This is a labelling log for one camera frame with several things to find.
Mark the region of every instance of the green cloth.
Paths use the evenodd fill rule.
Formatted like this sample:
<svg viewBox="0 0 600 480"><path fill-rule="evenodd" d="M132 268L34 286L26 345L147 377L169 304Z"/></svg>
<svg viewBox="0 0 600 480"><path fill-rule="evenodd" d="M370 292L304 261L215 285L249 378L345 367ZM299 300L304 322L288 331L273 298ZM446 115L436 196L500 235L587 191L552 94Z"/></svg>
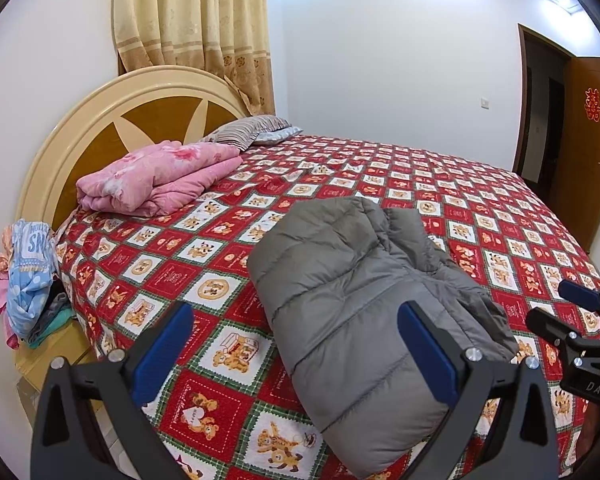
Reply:
<svg viewBox="0 0 600 480"><path fill-rule="evenodd" d="M72 308L62 309L60 312L58 312L58 315L54 318L54 320L49 323L49 326L47 326L35 340L29 342L29 348L38 348L40 343L42 343L53 332L64 326L64 324L72 317L74 317L74 310Z"/></svg>

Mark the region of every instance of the blue pillow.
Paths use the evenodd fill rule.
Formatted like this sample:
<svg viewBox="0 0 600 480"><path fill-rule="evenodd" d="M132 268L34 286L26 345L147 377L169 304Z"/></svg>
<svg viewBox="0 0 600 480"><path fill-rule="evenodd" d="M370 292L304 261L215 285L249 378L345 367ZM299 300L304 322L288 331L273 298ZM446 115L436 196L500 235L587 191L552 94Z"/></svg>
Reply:
<svg viewBox="0 0 600 480"><path fill-rule="evenodd" d="M274 146L279 144L283 140L290 139L294 135L302 132L302 128L298 128L297 126L290 126L288 128L283 128L282 130L277 130L275 132L260 132L256 139L253 141L254 146Z"/></svg>

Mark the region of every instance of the blue polka dot cloth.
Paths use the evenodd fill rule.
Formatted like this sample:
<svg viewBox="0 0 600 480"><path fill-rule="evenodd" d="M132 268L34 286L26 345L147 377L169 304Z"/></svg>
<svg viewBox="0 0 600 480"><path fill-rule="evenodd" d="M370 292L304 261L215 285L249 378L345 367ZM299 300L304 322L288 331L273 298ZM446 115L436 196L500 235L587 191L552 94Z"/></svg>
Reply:
<svg viewBox="0 0 600 480"><path fill-rule="evenodd" d="M11 241L7 314L13 331L25 339L42 313L57 272L56 242L48 224L22 218L13 224Z"/></svg>

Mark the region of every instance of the gray jacket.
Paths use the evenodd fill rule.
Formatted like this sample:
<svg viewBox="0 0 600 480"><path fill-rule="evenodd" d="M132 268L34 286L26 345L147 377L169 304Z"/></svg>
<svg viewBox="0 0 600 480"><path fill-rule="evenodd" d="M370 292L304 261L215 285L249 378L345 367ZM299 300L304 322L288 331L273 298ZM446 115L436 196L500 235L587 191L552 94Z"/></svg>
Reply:
<svg viewBox="0 0 600 480"><path fill-rule="evenodd" d="M296 203L248 269L302 406L358 478L431 434L433 399L397 329L416 300L461 348L518 350L501 306L431 242L420 215L363 198Z"/></svg>

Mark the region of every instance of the open door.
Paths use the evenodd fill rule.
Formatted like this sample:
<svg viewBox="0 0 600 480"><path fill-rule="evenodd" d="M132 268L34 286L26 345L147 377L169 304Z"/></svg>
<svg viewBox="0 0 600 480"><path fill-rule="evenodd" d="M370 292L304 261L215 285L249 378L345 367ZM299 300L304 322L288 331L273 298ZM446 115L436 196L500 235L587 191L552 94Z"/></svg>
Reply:
<svg viewBox="0 0 600 480"><path fill-rule="evenodd" d="M600 224L600 57L564 70L564 129L548 206L589 252Z"/></svg>

